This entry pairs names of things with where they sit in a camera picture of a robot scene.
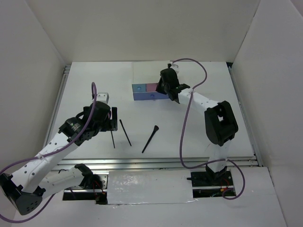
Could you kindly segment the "pink drawer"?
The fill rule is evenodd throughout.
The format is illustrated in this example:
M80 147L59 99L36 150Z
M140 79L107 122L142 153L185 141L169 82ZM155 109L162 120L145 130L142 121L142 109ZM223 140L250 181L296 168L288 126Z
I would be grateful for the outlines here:
M156 92L157 85L157 83L146 84L146 92Z

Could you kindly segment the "purple drawer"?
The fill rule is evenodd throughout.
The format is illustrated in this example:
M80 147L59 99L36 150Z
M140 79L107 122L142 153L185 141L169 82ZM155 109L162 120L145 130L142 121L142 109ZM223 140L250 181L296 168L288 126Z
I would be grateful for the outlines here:
M158 92L137 92L133 93L134 101L142 100L161 100L168 99L168 95L164 95Z

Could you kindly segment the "black fan makeup brush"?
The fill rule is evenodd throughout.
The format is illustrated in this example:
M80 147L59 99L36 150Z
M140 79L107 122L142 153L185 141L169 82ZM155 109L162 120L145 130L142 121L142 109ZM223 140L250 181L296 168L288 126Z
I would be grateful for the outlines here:
M143 150L142 150L142 153L145 152L145 150L147 149L147 147L148 147L149 143L151 142L153 136L155 135L155 133L156 133L158 130L159 130L159 127L158 127L157 125L155 125L154 128L153 128L153 131L152 131L152 133L151 133L151 135L150 135L150 137L149 137L149 139L147 140L147 143L145 144L145 146L144 146L144 148L143 148Z

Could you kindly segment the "thin black makeup brush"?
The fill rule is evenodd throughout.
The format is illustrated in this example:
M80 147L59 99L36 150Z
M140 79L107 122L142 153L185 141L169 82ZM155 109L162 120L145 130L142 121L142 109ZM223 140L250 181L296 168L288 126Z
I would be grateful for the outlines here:
M125 136L126 136L126 139L127 139L128 143L129 143L129 145L132 146L132 144L131 144L131 142L130 142L130 139L129 139L128 135L127 135L127 132L126 132L126 130L125 130L125 127L124 127L124 125L123 125L122 120L119 119L119 121L120 121L120 124L121 124L121 126L122 126L123 132L124 132L124 134L125 134Z

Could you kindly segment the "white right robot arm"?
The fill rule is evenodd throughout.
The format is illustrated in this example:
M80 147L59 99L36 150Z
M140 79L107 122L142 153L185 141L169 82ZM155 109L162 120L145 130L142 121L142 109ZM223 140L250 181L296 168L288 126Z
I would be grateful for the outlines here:
M184 168L195 169L205 166L206 180L211 185L217 185L227 170L227 156L230 141L234 139L239 127L229 102L217 102L195 92L189 85L180 84L178 70L175 64L168 64L160 71L160 80L156 91L167 95L171 101L187 105L187 110L181 130L179 143L179 158ZM205 164L187 166L183 161L183 139L190 109L196 110L205 120L205 133L215 147Z

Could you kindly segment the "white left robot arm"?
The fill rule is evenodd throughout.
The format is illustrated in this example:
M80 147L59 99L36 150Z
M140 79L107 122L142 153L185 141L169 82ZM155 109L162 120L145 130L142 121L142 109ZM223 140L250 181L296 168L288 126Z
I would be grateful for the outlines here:
M67 119L54 138L35 159L12 174L0 175L0 186L21 215L33 212L43 199L74 186L83 189L103 188L103 181L85 164L76 164L61 173L52 169L68 154L99 132L117 130L117 107L97 101Z

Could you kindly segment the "light blue drawer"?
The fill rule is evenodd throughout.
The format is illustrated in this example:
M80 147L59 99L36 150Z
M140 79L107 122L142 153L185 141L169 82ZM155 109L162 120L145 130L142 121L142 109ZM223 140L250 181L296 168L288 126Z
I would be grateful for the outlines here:
M146 84L132 84L133 93L145 93L146 92Z

